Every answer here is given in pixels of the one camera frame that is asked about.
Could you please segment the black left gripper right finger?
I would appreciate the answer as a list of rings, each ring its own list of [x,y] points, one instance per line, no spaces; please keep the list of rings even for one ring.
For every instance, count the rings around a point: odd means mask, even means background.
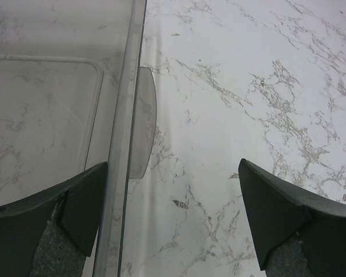
[[[246,159],[238,171],[260,270],[267,276],[346,276],[346,204]]]

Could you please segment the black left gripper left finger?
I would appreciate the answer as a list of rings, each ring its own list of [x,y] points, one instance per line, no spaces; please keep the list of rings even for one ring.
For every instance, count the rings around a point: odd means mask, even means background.
[[[81,276],[103,210],[108,164],[0,206],[0,276]]]

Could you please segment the clear grey plastic bin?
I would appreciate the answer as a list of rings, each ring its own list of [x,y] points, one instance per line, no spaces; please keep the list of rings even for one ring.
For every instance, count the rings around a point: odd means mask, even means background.
[[[0,206],[106,162],[81,276],[119,276],[127,187],[156,124],[140,65],[146,1],[0,1]]]

